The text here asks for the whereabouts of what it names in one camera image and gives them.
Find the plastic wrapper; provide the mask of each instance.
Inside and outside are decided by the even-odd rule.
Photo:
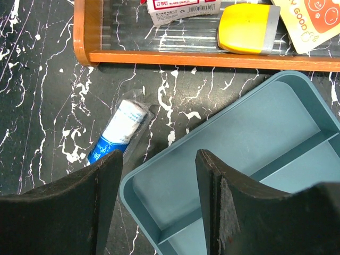
[[[117,102],[107,126],[87,157],[87,165],[115,149],[123,152],[126,163],[154,117],[149,110],[150,106],[144,103],[142,90],[134,89],[125,93]]]

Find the marbled countertop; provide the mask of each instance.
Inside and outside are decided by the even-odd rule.
[[[120,95],[157,104],[124,175],[272,75],[273,71],[159,65],[81,66],[71,0],[0,2],[0,194],[23,193],[84,166]],[[306,73],[340,119],[340,75]],[[107,254],[155,254],[121,204]]]

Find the yellow eraser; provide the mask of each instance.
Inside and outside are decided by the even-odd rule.
[[[218,26],[219,47],[239,54],[268,55],[273,49],[280,7],[235,4],[224,9]]]

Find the barcode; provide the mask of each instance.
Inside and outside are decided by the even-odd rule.
[[[192,6],[192,7],[189,7],[189,13],[190,12],[201,12],[201,11],[213,11],[214,9],[215,9],[215,4]]]

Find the blue plastic tray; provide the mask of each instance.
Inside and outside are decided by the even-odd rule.
[[[311,81],[299,72],[281,72],[128,174],[120,195],[160,255],[206,255],[198,149],[293,193],[340,181],[339,132]]]

